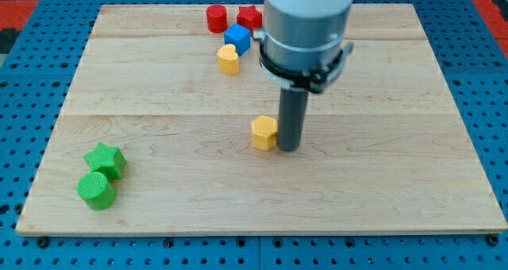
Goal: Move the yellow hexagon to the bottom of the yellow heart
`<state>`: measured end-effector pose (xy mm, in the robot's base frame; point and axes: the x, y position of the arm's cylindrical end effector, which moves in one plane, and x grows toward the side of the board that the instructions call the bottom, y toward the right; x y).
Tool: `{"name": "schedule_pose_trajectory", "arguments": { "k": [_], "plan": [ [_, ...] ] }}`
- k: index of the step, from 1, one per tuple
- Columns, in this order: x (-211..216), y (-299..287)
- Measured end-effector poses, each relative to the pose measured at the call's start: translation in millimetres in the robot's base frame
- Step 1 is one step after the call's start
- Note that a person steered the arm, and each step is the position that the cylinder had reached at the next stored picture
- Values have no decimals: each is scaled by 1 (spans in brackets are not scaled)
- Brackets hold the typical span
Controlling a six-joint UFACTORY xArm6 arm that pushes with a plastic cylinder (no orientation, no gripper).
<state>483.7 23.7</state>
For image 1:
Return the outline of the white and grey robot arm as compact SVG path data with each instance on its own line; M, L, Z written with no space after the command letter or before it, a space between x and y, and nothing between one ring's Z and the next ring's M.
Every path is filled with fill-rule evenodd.
M254 31L260 66L287 91L320 94L342 73L353 44L342 44L353 0L264 0Z

